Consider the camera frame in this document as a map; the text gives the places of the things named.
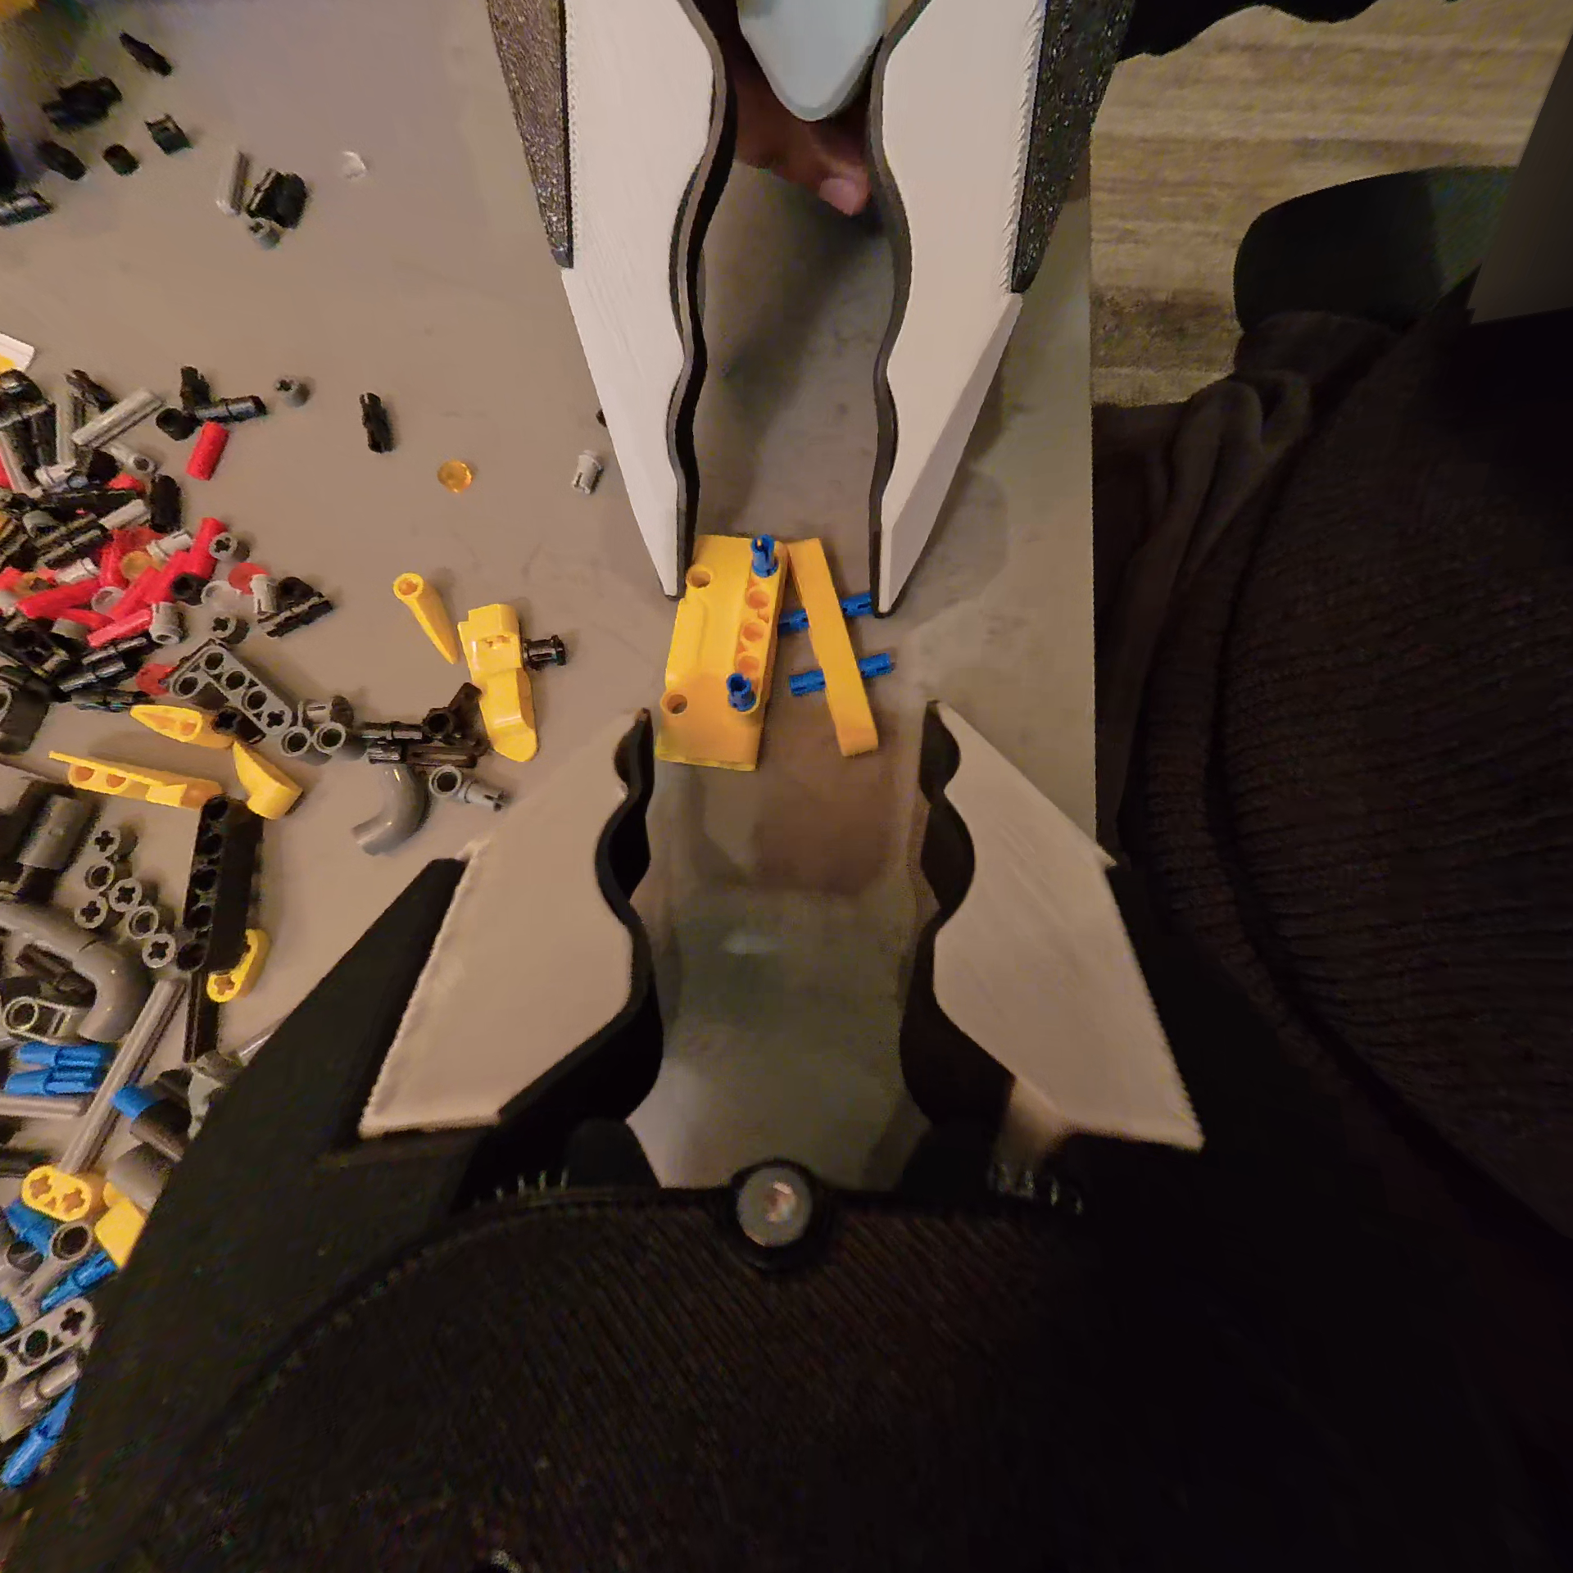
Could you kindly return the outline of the yellow curved toy panel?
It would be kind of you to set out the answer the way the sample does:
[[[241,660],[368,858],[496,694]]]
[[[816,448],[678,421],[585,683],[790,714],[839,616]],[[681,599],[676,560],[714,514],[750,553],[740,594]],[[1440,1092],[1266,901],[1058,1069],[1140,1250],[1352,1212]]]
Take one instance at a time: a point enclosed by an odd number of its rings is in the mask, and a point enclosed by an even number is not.
[[[503,601],[473,606],[457,632],[491,750],[531,761],[540,740],[518,611]]]

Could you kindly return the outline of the person's dark fleece garment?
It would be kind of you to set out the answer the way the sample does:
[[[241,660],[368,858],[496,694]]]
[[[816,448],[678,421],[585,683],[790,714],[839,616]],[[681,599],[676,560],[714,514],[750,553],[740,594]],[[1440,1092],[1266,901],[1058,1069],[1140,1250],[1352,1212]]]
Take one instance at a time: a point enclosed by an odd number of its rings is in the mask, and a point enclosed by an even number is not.
[[[1319,419],[1397,339],[1366,317],[1283,311],[1189,398],[1093,407],[1094,819],[1111,856],[1124,855],[1119,820],[1170,625]]]

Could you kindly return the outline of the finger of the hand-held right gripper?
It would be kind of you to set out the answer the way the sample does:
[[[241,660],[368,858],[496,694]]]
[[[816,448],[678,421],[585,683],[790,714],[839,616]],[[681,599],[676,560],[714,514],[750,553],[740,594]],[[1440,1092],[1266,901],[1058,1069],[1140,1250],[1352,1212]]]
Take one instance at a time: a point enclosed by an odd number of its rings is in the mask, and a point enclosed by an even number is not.
[[[875,54],[870,158],[893,299],[875,355],[875,611],[922,560],[1014,324],[1048,4],[912,3]]]
[[[562,286],[662,593],[698,521],[699,257],[731,165],[722,52],[696,3],[563,4]]]

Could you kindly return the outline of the yellow curved toy wedge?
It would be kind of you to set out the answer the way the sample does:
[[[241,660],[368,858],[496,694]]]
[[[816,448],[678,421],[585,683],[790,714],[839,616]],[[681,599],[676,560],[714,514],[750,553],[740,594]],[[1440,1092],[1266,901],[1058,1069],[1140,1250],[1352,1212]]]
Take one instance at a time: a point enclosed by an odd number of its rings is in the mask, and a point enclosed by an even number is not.
[[[250,743],[241,740],[231,743],[231,768],[244,804],[262,819],[283,819],[304,794],[303,784],[295,776]]]

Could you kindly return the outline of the small yellow toy connector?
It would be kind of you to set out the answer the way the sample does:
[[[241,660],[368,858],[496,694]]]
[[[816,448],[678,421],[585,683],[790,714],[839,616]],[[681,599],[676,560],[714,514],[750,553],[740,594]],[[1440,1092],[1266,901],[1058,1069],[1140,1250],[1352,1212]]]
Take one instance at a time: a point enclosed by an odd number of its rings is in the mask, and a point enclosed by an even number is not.
[[[246,929],[239,956],[206,973],[206,997],[219,1006],[244,999],[257,986],[268,958],[270,938],[262,927]]]

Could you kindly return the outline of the yellow thin toy beam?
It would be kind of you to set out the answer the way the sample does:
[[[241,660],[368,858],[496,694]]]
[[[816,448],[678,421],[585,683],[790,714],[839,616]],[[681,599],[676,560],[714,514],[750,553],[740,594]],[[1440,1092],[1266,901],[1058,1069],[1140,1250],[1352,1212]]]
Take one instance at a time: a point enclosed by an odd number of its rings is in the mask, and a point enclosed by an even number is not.
[[[95,796],[190,812],[226,796],[224,784],[206,776],[55,750],[47,758],[64,766],[65,784]]]

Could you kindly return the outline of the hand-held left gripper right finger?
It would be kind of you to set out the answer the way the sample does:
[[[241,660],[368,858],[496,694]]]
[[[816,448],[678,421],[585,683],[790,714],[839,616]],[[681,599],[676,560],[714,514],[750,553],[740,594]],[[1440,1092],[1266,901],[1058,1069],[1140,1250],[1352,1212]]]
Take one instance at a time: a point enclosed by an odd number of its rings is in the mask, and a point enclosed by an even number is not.
[[[934,909],[899,1024],[914,1107],[1017,1169],[1075,1137],[1202,1150],[1096,838],[947,702],[924,711],[917,788]]]

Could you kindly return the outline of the grey long toy axle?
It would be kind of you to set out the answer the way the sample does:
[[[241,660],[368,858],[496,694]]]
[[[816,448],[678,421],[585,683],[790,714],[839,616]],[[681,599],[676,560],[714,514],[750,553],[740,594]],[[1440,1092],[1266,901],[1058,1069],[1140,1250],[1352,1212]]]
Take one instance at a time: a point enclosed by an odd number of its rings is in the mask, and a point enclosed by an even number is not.
[[[108,1143],[110,1132],[121,1117],[116,1097],[146,1071],[147,1061],[157,1050],[178,1007],[187,997],[187,978],[167,974],[159,978],[136,1014],[128,1032],[114,1050],[103,1081],[93,1091],[87,1110],[80,1115],[69,1140],[55,1158],[55,1164],[69,1173],[83,1173],[100,1156]]]

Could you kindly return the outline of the yellow toy tooth piece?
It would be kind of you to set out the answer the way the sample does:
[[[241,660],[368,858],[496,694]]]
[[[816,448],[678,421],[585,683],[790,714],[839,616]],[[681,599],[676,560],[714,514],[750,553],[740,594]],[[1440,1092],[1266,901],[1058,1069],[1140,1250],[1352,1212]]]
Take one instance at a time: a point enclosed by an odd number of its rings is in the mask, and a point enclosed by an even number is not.
[[[219,752],[232,745],[232,735],[219,725],[219,717],[196,706],[139,702],[128,709],[128,717],[170,742]]]

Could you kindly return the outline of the large grey elbow pipe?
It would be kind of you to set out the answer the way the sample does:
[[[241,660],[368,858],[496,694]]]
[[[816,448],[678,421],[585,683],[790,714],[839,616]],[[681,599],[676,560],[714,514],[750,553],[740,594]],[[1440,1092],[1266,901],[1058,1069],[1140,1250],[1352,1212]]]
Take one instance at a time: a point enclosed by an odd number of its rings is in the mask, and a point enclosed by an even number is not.
[[[141,1014],[150,981],[142,963],[101,933],[88,932],[52,906],[1,904],[1,930],[67,963],[93,989],[82,1033],[118,1043]]]

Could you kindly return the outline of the grey double toy connector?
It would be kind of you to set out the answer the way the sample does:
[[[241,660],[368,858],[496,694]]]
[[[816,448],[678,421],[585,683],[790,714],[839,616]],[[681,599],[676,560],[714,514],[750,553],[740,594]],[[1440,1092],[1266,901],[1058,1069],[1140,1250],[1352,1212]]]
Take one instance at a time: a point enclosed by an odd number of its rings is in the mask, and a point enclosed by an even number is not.
[[[306,763],[349,756],[357,747],[355,712],[342,694],[301,701],[278,737],[285,758]]]

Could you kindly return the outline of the yellow toy panel block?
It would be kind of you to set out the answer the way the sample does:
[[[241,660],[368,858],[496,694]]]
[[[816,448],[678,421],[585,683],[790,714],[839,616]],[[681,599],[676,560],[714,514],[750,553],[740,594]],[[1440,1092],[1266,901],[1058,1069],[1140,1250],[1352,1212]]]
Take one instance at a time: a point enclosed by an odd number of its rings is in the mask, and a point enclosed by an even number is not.
[[[693,543],[658,701],[654,752],[662,761],[734,773],[757,768],[790,557],[776,539],[780,568],[758,579],[750,570],[750,540],[703,534]],[[724,681],[734,671],[757,684],[750,714],[737,714],[727,702]]]

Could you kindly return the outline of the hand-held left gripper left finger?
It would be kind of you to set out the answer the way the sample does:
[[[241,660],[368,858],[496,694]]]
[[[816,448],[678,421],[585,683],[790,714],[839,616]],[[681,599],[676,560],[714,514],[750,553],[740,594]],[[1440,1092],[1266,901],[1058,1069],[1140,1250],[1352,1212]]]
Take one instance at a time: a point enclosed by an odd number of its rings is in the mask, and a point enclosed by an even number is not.
[[[362,1137],[481,1130],[595,1071],[654,981],[649,711],[616,715],[462,855],[359,1117]]]

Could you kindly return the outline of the black double pin connector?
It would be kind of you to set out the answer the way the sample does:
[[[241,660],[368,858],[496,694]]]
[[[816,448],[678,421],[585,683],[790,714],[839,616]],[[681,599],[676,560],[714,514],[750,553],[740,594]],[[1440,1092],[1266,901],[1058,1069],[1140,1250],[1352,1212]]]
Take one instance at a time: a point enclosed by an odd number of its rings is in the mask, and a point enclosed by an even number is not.
[[[282,638],[331,616],[336,602],[309,581],[259,573],[249,583],[250,607],[259,632]]]

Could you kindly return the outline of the person's right hand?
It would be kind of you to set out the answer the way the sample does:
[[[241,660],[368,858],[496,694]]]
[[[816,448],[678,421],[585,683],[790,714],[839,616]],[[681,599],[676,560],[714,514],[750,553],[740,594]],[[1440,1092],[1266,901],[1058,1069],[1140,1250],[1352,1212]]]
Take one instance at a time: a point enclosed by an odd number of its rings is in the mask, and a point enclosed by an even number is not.
[[[762,76],[734,86],[737,162],[798,186],[848,217],[871,201],[868,96],[858,94],[832,116],[806,121]]]

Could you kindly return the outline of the yellow toy cone piece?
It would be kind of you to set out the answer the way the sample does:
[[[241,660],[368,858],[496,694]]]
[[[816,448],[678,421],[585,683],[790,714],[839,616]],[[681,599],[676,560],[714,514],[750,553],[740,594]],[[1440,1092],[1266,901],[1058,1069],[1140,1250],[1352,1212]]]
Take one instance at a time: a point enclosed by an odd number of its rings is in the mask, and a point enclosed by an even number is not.
[[[463,658],[462,637],[437,584],[419,571],[400,571],[391,581],[391,593],[442,660],[459,665]]]

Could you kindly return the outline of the black toy connector cluster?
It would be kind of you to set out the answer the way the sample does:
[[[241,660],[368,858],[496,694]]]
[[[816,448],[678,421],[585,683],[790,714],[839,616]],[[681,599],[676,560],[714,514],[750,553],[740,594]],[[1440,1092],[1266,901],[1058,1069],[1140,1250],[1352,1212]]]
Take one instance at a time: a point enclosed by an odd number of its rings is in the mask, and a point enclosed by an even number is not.
[[[468,770],[491,750],[480,712],[480,689],[470,679],[419,717],[362,720],[352,735],[367,761],[424,771],[444,766]]]

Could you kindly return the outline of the pile of assorted toy parts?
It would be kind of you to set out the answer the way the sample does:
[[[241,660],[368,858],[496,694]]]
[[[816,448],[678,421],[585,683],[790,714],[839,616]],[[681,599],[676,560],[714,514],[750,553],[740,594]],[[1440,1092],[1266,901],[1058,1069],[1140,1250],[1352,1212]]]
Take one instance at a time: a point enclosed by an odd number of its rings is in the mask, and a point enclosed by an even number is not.
[[[177,702],[165,679],[206,640],[237,655],[250,583],[267,575],[218,517],[187,511],[180,476],[124,445],[165,407],[113,401],[82,370],[49,404],[3,373],[3,902],[51,906],[188,989],[83,1173],[57,1166],[119,1040],[82,1022],[95,989],[3,932],[3,1523],[60,1454],[101,1299],[126,1274],[177,1164],[239,1071],[208,973],[177,968],[198,812],[67,784],[49,752],[206,776],[244,804],[226,752],[129,717]]]

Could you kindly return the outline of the black long toy beam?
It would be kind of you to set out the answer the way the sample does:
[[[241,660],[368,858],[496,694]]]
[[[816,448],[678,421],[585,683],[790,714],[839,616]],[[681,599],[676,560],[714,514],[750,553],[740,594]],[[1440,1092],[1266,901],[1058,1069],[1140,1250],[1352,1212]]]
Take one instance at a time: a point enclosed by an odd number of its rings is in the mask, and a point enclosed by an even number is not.
[[[223,973],[241,961],[262,840],[262,817],[232,796],[200,807],[173,958],[180,971]]]

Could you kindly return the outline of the white upright panel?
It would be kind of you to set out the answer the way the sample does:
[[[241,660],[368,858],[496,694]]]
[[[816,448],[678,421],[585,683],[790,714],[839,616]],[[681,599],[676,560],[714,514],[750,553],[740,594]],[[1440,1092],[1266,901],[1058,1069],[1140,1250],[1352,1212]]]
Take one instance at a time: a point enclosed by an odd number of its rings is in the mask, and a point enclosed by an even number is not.
[[[1545,90],[1468,293],[1469,321],[1496,326],[1571,306],[1571,47]]]

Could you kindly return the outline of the person's dark ribbed sweater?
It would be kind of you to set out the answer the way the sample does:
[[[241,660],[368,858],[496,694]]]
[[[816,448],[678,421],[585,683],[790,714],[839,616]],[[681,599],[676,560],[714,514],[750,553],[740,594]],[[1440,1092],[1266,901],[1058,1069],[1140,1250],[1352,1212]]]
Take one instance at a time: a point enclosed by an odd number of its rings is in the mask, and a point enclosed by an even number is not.
[[[1279,311],[1142,437],[1120,829],[1302,1061],[1569,1246],[1569,312]]]

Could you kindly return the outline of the black toy cross connector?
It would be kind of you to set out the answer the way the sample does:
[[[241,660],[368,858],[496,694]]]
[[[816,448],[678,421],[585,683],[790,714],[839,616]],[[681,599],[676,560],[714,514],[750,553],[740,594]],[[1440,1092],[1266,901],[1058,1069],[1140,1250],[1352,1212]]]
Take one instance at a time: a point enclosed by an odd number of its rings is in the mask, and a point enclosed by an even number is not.
[[[198,366],[183,363],[178,368],[177,396],[162,406],[152,421],[168,439],[185,442],[203,425],[229,427],[259,421],[267,414],[268,407],[262,396],[219,396]]]

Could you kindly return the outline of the dark grey angled liftarm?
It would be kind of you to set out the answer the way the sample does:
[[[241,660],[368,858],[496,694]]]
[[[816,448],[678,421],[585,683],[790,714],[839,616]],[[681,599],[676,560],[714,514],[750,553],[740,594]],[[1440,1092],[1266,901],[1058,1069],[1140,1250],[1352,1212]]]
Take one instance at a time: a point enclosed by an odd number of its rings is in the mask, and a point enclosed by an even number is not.
[[[296,725],[300,702],[219,638],[206,638],[165,678],[167,694],[196,706],[226,737],[250,743],[280,738]]]

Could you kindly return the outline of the small grey curved pipe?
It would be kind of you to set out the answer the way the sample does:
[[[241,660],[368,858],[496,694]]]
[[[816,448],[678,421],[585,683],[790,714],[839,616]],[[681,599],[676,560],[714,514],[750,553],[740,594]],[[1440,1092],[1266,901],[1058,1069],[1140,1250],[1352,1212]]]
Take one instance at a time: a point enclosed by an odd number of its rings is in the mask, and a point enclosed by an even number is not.
[[[363,855],[391,855],[419,829],[427,815],[429,793],[419,771],[406,760],[382,761],[373,768],[378,804],[372,815],[352,827]]]

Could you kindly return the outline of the group of scattered black connectors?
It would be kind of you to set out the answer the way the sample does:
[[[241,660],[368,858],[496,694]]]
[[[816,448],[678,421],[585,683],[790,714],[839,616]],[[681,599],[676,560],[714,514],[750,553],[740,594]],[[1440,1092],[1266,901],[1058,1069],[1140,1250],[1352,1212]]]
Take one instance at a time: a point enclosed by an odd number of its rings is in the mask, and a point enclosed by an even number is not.
[[[114,35],[126,60],[160,81],[175,72],[162,49],[126,29]],[[88,162],[77,144],[108,124],[124,104],[126,93],[106,72],[88,73],[77,80],[52,83],[39,101],[44,127],[49,134],[34,140],[32,162],[41,173],[78,185],[88,176]],[[165,157],[183,155],[195,149],[187,127],[172,114],[162,113],[142,121],[149,147]],[[28,181],[16,163],[13,147],[3,139],[1,226],[18,227],[47,217],[55,206],[36,181]],[[309,198],[304,178],[291,170],[265,167],[254,171],[249,155],[239,149],[223,163],[218,190],[219,211],[242,221],[259,244],[277,245],[280,237],[300,226]]]

